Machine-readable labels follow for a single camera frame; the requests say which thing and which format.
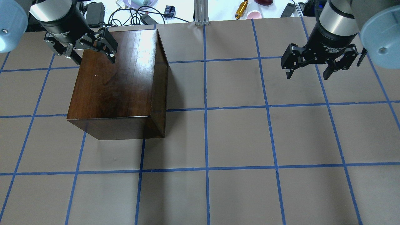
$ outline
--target blue tape line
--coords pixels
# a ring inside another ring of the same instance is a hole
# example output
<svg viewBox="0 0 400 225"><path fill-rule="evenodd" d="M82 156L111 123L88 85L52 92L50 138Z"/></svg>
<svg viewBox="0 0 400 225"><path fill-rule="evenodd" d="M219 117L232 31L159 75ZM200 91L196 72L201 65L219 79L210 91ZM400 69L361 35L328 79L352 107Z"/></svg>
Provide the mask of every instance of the blue tape line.
<svg viewBox="0 0 400 225"><path fill-rule="evenodd" d="M255 60L258 57L252 58L221 58L221 59L207 59L207 62L220 62L220 61L239 61L239 60Z"/></svg>
<svg viewBox="0 0 400 225"><path fill-rule="evenodd" d="M32 116L30 115L20 115L20 116L0 116L0 119L2 118L30 118Z"/></svg>
<svg viewBox="0 0 400 225"><path fill-rule="evenodd" d="M173 63L191 63L191 62L204 62L204 60L171 61L171 62L168 62L168 63L169 64L173 64Z"/></svg>
<svg viewBox="0 0 400 225"><path fill-rule="evenodd" d="M210 167L208 170L275 169L275 166Z"/></svg>
<svg viewBox="0 0 400 225"><path fill-rule="evenodd" d="M280 169L342 167L343 164L282 165Z"/></svg>
<svg viewBox="0 0 400 225"><path fill-rule="evenodd" d="M253 106L227 106L227 107L210 107L208 110L223 110L223 109L244 109L244 108L265 108L265 105L253 105Z"/></svg>
<svg viewBox="0 0 400 225"><path fill-rule="evenodd" d="M303 20L302 17L300 17L300 19L301 19L301 22L302 22L302 24L303 24L304 33L305 33L305 35L306 35L306 37L307 37L307 40L308 40L309 36L308 36L307 29L306 29L306 24L304 23L304 20ZM319 79L319 82L320 82L320 85L321 85L322 93L324 94L324 98L325 98L325 102L326 102L326 107L328 108L328 113L329 113L330 121L331 121L331 123L332 123L333 131L334 131L334 133L335 133L335 138L336 138L336 142L337 142L337 145L338 145L340 157L341 157L341 159L342 159L342 164L343 164L343 168L344 168L344 173L345 173L345 175L346 175L347 184L348 184L348 186L349 186L350 195L351 195L351 198L352 198L352 201L353 201L353 205L354 205L354 210L356 211L356 216L357 216L357 219L358 219L358 224L359 224L359 225L362 225L362 221L361 221L361 217L360 217L360 212L359 212L359 210L358 210L356 198L355 198L355 196L354 196L353 187L352 187L352 184L351 184L351 181L350 181L350 176L349 176L349 174L348 174L348 170L347 170L347 166L346 166L346 161L345 161L345 159L344 159L344 155L343 155L343 151L342 151L342 146L341 146L341 144L340 144L340 140L339 140L339 136L338 136L338 131L337 131L337 129L336 129L335 121L333 120L333 115L332 115L332 111L331 111L331 109L330 109L330 104L329 104L329 101L328 101L328 97L327 97L327 95L326 95L326 91L325 91L325 88L324 88L324 84L323 84L323 82L322 82L321 74L320 74L320 71L319 71L317 65L315 65L315 69L316 69L317 74L318 74L318 79Z"/></svg>
<svg viewBox="0 0 400 225"><path fill-rule="evenodd" d="M375 73L376 79L377 79L378 82L379 82L379 85L380 85L380 87L381 87L381 89L382 89L382 92L383 92L383 94L385 95L386 103L389 105L390 110L392 111L394 120L396 121L396 124L397 124L397 128L398 128L399 131L400 131L399 119L397 118L396 113L395 113L395 111L394 111L394 109L393 109L392 103L391 103L390 100L389 100L389 96L388 96L388 94L386 93L385 88L383 87L382 81L380 80L379 75L378 75L378 72L376 71L375 66L374 66L374 64L372 63L372 60L371 60L370 55L369 55L368 53L367 53L367 57L368 57L368 60L369 60L369 62L370 62L370 64L371 64L372 70L373 70L374 73Z"/></svg>
<svg viewBox="0 0 400 225"><path fill-rule="evenodd" d="M49 67L47 69L46 77L44 78L42 89L40 90L38 101L36 102L35 110L33 111L33 116L32 116L32 118L30 120L30 123L29 123L28 131L26 132L24 143L22 145L21 152L20 152L20 155L18 157L18 161L17 161L17 164L15 166L13 176L11 178L10 186L8 187L6 199L4 200L3 207L2 207L2 210L1 210L1 213L0 213L0 222L1 222L2 218L3 218L3 214L4 214L4 210L6 209L8 198L10 197L10 192L11 192L11 189L12 189L12 185L14 184L15 176L17 174L18 167L19 167L19 165L21 163L21 159L22 159L22 155L23 155L24 150L25 150L26 142L28 141L28 137L29 137L30 130L32 128L33 120L35 119L35 115L36 115L36 112L37 112L38 107L39 107L40 99L42 98L44 86L46 85L46 81L47 81L47 78L49 76L49 72L50 72L51 65L53 64L53 60L54 60L54 54L53 54L52 59L50 61L50 65L49 65Z"/></svg>
<svg viewBox="0 0 400 225"><path fill-rule="evenodd" d="M65 225L68 225L68 221L70 219L70 212L71 212L71 206L72 206L72 200L74 198L74 192L75 192L75 186L76 186L76 180L78 178L78 171L79 171L79 166L80 166L80 161L82 159L82 152L83 148L85 146L85 140L86 140L86 132L83 133L82 137L82 143L80 145L80 150L79 150L79 156L78 156L78 162L76 163L76 169L74 172L74 182L72 183L72 189L71 189L71 195L70 195L70 200L68 202L68 209L67 209L67 215L65 217Z"/></svg>
<svg viewBox="0 0 400 225"><path fill-rule="evenodd" d="M211 224L210 218L210 179L208 176L208 126L207 126L207 41L206 26L203 26L203 52L204 52L204 146L205 146L205 163L206 163L206 206L207 206L207 225Z"/></svg>
<svg viewBox="0 0 400 225"><path fill-rule="evenodd" d="M17 70L3 70L2 72L36 71L36 70L48 70L48 69L49 68L17 69Z"/></svg>
<svg viewBox="0 0 400 225"><path fill-rule="evenodd" d="M3 71L4 66L6 65L6 62L7 62L7 59L8 59L9 55L10 55L10 52L7 53L7 55L6 55L6 57L5 57L4 61L3 61L3 64L1 65L0 73Z"/></svg>
<svg viewBox="0 0 400 225"><path fill-rule="evenodd" d="M267 111L267 120L268 120L268 128L269 128L270 138L271 138L272 154L274 156L274 167L275 167L275 171L276 171L275 174L276 174L276 184L277 184L277 188L278 188L280 212L281 212L281 216L282 216L282 223L283 223L283 225L286 225L285 210L284 210L283 198L282 198L282 190L281 190L281 187L280 187L278 160L276 158L276 151L275 151L274 134L272 132L270 109L269 109L269 106L268 106L268 98L267 98L267 93L265 91L265 83L264 83L264 73L263 73L262 64L261 64L260 46L258 44L256 26L254 25L254 20L253 19L251 19L251 23L252 23L252 26L253 26L254 39L256 41L257 55L258 55L258 65L260 67L260 75L261 75L262 91L263 91L263 94L264 94L264 100L265 100L265 106L266 106L265 109Z"/></svg>
<svg viewBox="0 0 400 225"><path fill-rule="evenodd" d="M400 103L400 100L390 101L391 103ZM376 102L335 102L329 103L329 105L355 105L355 104L387 104L387 101L376 101ZM305 104L276 104L268 105L269 108L277 107L304 107L304 106L326 106L326 103L305 103ZM226 106L226 107L207 107L207 110L224 110L224 109L244 109L244 108L265 108L265 105L251 105L251 106ZM167 109L167 112L182 112L182 111L203 111L204 108L173 108ZM35 117L66 117L67 114L54 114L54 115L35 115ZM0 116L2 118L24 118L32 117L30 115L15 115L15 116Z"/></svg>
<svg viewBox="0 0 400 225"><path fill-rule="evenodd" d="M144 149L146 146L146 139L142 140L142 153L140 155L140 170L143 171L143 161L144 161ZM143 173L139 173L139 181L138 181L138 194L136 196L136 214L135 214L135 225L138 224L139 220L139 206L140 206L140 193L142 190L142 175Z"/></svg>
<svg viewBox="0 0 400 225"><path fill-rule="evenodd" d="M326 103L306 103L306 104L274 104L268 107L276 108L276 107L302 107L302 106L324 106Z"/></svg>
<svg viewBox="0 0 400 225"><path fill-rule="evenodd" d="M366 166L394 166L400 165L400 162L382 162L382 163L347 163L348 167L366 167Z"/></svg>
<svg viewBox="0 0 400 225"><path fill-rule="evenodd" d="M56 172L20 172L17 176L32 176L32 175L69 175L75 174L73 171L56 171Z"/></svg>
<svg viewBox="0 0 400 225"><path fill-rule="evenodd" d="M204 108L175 108L167 109L167 112L181 112L181 111L202 111Z"/></svg>
<svg viewBox="0 0 400 225"><path fill-rule="evenodd" d="M50 70L79 69L79 66L54 67Z"/></svg>
<svg viewBox="0 0 400 225"><path fill-rule="evenodd" d="M103 171L79 171L78 174L110 174L110 173L140 173L139 169L130 170L103 170Z"/></svg>
<svg viewBox="0 0 400 225"><path fill-rule="evenodd" d="M36 115L35 117L66 117L67 114L54 114L54 115Z"/></svg>
<svg viewBox="0 0 400 225"><path fill-rule="evenodd" d="M329 103L329 105L354 105L354 104L386 104L385 101L376 101L376 102L338 102L338 103Z"/></svg>

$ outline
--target black device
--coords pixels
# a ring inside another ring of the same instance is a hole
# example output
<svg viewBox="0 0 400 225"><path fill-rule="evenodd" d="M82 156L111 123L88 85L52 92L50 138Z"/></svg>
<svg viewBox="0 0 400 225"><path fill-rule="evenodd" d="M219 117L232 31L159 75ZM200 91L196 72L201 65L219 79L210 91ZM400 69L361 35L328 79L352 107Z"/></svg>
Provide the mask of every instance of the black device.
<svg viewBox="0 0 400 225"><path fill-rule="evenodd" d="M115 63L117 41L105 27L92 31L76 7L76 1L37 0L30 13L48 31L44 41L56 55L64 55L80 65L82 58L75 49L91 49L105 54Z"/></svg>
<svg viewBox="0 0 400 225"><path fill-rule="evenodd" d="M282 17L290 17L295 9L296 9L296 6L294 4L288 3L286 5L286 8L283 10L283 13L282 13L282 15L280 17L281 18Z"/></svg>
<svg viewBox="0 0 400 225"><path fill-rule="evenodd" d="M152 25L152 24L158 24L153 18L151 18L148 14L144 14L143 16L140 16L140 20L144 25Z"/></svg>
<svg viewBox="0 0 400 225"><path fill-rule="evenodd" d="M86 8L86 21L90 27L101 27L101 23L104 22L104 15L106 8L103 3L92 2L85 6Z"/></svg>
<svg viewBox="0 0 400 225"><path fill-rule="evenodd" d="M357 28L342 27L338 24L343 18L354 22L351 14L340 11L331 1L325 8L326 14L317 17L317 23L304 47L290 44L281 58L282 69L286 70L286 78L290 79L294 70L309 64L328 64L323 73L327 80L333 72L347 70L356 59L358 52L354 44L350 44L357 35Z"/></svg>
<svg viewBox="0 0 400 225"><path fill-rule="evenodd" d="M172 16L175 16L175 7L166 6L163 16L164 18L172 18Z"/></svg>

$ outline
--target dark wooden box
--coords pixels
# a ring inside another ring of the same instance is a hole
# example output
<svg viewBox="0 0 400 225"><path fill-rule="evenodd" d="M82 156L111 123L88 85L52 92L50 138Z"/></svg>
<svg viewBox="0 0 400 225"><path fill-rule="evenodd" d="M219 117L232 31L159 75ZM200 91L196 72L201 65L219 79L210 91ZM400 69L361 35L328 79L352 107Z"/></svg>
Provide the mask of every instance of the dark wooden box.
<svg viewBox="0 0 400 225"><path fill-rule="evenodd" d="M112 35L115 64L84 51L67 120L98 140L165 137L170 69L158 31Z"/></svg>

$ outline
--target cable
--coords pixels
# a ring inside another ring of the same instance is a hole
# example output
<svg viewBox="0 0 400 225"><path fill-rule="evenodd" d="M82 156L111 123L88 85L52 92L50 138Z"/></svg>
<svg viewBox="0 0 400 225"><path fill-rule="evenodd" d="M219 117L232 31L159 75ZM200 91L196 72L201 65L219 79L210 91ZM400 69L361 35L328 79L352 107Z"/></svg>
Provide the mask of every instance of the cable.
<svg viewBox="0 0 400 225"><path fill-rule="evenodd" d="M162 14L160 11L158 11L157 9L155 9L155 8L153 8L153 7L151 7L151 6L141 6L141 7L139 7L136 11L141 11L140 9L141 8L151 8L151 9L153 9L153 10L156 10L157 12L158 12L158 14L160 14L160 16L161 16L161 18L162 18L162 21L163 21L163 23L165 24L165 19L164 19L164 14Z"/></svg>
<svg viewBox="0 0 400 225"><path fill-rule="evenodd" d="M142 8L151 8L157 12L150 12L150 11L146 11L146 10L141 10ZM123 10L129 10L130 12L130 17L128 18L128 20L125 23L122 23L120 20L118 19L114 19L114 15L116 14L116 12L119 11L123 11ZM131 26L131 25L141 25L140 24L140 16L143 16L144 14L142 12L145 13L152 13L152 14L159 14L162 18L163 23L165 24L165 19L164 19L164 14L161 13L160 11L158 11L157 9L150 7L150 6L141 6L138 9L134 9L134 8L118 8L117 10L115 10L110 17L108 18L108 23L105 24L105 26L110 25L110 26ZM178 19L178 20L182 20L185 22L189 22L187 20L181 19L179 17L175 17L172 16L172 18Z"/></svg>

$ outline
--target gold connector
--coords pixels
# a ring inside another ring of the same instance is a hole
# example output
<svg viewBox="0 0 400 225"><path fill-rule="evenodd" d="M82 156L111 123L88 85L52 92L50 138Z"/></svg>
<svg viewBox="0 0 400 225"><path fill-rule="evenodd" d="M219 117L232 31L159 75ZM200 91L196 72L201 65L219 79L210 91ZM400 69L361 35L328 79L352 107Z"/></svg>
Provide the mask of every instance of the gold connector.
<svg viewBox="0 0 400 225"><path fill-rule="evenodd" d="M247 3L248 3L248 0L244 0L244 2L242 2L240 4L240 6L239 6L239 8L238 8L238 10L236 11L236 14L235 14L235 18L237 20L240 19L243 16L243 13L247 8Z"/></svg>

